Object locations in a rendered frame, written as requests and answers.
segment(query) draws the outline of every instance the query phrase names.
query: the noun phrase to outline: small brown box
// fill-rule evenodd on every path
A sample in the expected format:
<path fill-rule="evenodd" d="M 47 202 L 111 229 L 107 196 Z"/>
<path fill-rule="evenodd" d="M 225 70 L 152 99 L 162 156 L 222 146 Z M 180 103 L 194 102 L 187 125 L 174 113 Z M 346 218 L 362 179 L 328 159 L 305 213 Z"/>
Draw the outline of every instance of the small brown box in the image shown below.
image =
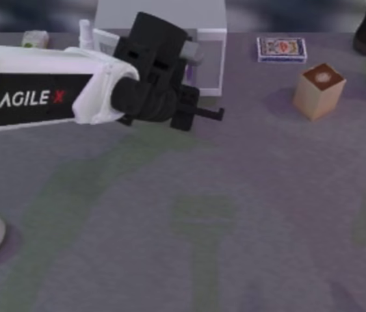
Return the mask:
<path fill-rule="evenodd" d="M 336 108 L 346 79 L 328 64 L 305 71 L 298 81 L 293 104 L 314 121 Z"/>

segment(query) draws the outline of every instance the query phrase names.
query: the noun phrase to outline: tabletop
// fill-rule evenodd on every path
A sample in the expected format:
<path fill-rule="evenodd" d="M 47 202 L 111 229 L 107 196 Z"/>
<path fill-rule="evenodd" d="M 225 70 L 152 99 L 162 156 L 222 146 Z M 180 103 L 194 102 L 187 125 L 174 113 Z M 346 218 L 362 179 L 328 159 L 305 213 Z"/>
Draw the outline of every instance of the tabletop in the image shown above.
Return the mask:
<path fill-rule="evenodd" d="M 0 312 L 366 312 L 366 58 L 271 34 L 308 60 L 261 64 L 261 35 L 228 36 L 222 122 L 0 132 Z M 323 62 L 347 83 L 310 122 L 293 92 Z"/>

